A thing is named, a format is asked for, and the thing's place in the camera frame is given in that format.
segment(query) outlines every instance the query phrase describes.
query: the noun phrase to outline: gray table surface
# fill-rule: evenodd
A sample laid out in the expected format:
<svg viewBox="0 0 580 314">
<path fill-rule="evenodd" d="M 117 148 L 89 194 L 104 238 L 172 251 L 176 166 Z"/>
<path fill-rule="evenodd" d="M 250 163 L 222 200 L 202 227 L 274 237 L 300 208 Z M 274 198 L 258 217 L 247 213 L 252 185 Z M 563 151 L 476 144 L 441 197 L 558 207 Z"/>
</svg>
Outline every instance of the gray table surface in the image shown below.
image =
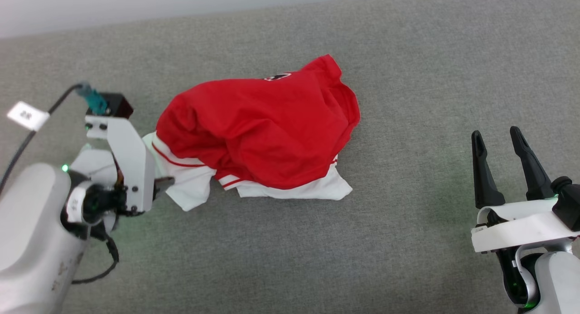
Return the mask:
<svg viewBox="0 0 580 314">
<path fill-rule="evenodd" d="M 160 19 L 0 41 L 0 109 L 48 108 L 89 79 L 135 106 L 140 134 L 177 93 L 267 77 L 329 53 L 362 120 L 342 153 L 342 201 L 240 199 L 212 182 L 184 213 L 164 196 L 114 238 L 121 263 L 74 286 L 65 313 L 514 313 L 493 255 L 470 242 L 470 134 L 508 201 L 526 184 L 509 127 L 551 178 L 580 179 L 580 0 L 347 0 Z M 17 171 L 70 163 L 85 105 L 65 102 Z M 0 118 L 0 163 L 25 130 Z M 110 263 L 94 242 L 79 277 Z"/>
</svg>

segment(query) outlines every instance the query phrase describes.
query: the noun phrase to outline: cable label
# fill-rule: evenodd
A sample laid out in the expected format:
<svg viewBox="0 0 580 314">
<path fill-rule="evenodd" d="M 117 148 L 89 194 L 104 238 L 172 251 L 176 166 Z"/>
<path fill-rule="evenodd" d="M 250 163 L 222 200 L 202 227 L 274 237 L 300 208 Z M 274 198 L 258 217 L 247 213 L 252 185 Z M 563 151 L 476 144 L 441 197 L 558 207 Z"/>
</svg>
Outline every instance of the cable label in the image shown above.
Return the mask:
<svg viewBox="0 0 580 314">
<path fill-rule="evenodd" d="M 48 112 L 38 110 L 22 101 L 18 101 L 16 106 L 8 112 L 8 118 L 34 131 L 40 130 L 49 117 Z"/>
</svg>

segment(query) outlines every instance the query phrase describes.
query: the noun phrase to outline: black cable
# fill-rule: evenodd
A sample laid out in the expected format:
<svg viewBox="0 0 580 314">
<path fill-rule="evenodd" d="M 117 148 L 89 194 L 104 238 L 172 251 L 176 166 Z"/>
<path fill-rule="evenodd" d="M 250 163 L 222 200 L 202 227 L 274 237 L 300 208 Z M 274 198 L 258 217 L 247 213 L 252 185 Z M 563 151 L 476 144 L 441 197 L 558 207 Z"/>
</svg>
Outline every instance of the black cable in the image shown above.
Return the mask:
<svg viewBox="0 0 580 314">
<path fill-rule="evenodd" d="M 60 98 L 58 98 L 58 100 L 56 100 L 54 105 L 52 105 L 52 107 L 50 107 L 50 109 L 48 110 L 48 114 L 52 115 L 54 110 L 56 110 L 56 108 L 58 108 L 58 106 L 60 106 L 60 104 L 64 101 L 64 99 L 66 99 L 68 97 L 68 95 L 70 95 L 70 93 L 72 91 L 74 91 L 74 89 L 77 89 L 79 87 L 82 87 L 82 85 L 75 84 L 72 87 L 69 87 L 63 93 L 63 95 Z M 29 135 L 24 139 L 24 141 L 21 143 L 21 145 L 18 148 L 18 150 L 16 151 L 16 153 L 14 153 L 14 156 L 12 157 L 10 163 L 8 164 L 8 167 L 6 168 L 6 171 L 4 172 L 4 175 L 2 176 L 2 182 L 0 182 L 0 195 L 4 191 L 4 186 L 6 186 L 6 182 L 8 182 L 8 177 L 10 177 L 10 174 L 12 173 L 12 169 L 14 169 L 16 162 L 18 161 L 18 159 L 20 159 L 20 156 L 22 155 L 22 153 L 24 152 L 26 147 L 29 145 L 30 141 L 33 139 L 35 134 L 36 134 L 36 131 L 32 130 L 29 133 Z"/>
<path fill-rule="evenodd" d="M 81 280 L 73 280 L 72 284 L 73 285 L 83 285 L 86 283 L 92 283 L 97 281 L 98 279 L 103 279 L 104 277 L 106 277 L 111 271 L 113 271 L 113 269 L 116 267 L 116 265 L 119 263 L 119 250 L 116 248 L 115 242 L 113 241 L 113 239 L 107 235 L 107 249 L 109 250 L 109 253 L 112 256 L 112 264 L 111 266 L 103 273 L 99 274 L 99 275 L 95 275 L 92 278 L 89 279 L 81 279 Z"/>
</svg>

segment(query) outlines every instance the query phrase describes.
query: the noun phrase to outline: white wall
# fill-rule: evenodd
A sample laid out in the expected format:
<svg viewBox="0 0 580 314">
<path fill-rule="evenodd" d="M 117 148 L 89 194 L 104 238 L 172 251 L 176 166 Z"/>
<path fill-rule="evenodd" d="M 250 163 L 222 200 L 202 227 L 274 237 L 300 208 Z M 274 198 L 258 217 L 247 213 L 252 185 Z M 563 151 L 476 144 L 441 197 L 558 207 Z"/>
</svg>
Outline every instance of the white wall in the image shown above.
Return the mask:
<svg viewBox="0 0 580 314">
<path fill-rule="evenodd" d="M 0 38 L 325 0 L 0 0 Z"/>
</svg>

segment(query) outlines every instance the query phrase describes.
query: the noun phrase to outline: robotic arm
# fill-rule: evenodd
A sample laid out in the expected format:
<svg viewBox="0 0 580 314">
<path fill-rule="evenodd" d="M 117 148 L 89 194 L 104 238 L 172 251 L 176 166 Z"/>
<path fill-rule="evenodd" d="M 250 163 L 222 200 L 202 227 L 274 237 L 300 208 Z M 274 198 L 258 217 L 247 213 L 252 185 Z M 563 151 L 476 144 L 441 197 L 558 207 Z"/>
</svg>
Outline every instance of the robotic arm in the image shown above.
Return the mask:
<svg viewBox="0 0 580 314">
<path fill-rule="evenodd" d="M 59 313 L 71 283 L 92 282 L 115 267 L 118 251 L 109 233 L 119 217 L 151 210 L 173 182 L 155 179 L 154 159 L 128 121 L 133 109 L 125 97 L 87 84 L 76 91 L 89 103 L 87 137 L 107 140 L 111 150 L 85 148 L 68 167 L 34 164 L 6 190 L 0 201 L 0 313 Z M 107 242 L 114 263 L 93 279 L 73 281 L 90 237 Z"/>
<path fill-rule="evenodd" d="M 510 134 L 524 168 L 528 200 L 505 204 L 489 171 L 483 138 L 473 132 L 473 182 L 480 209 L 473 247 L 496 254 L 504 288 L 519 314 L 576 314 L 580 260 L 572 254 L 572 242 L 580 236 L 580 185 L 565 176 L 551 183 L 520 129 L 513 126 Z"/>
</svg>

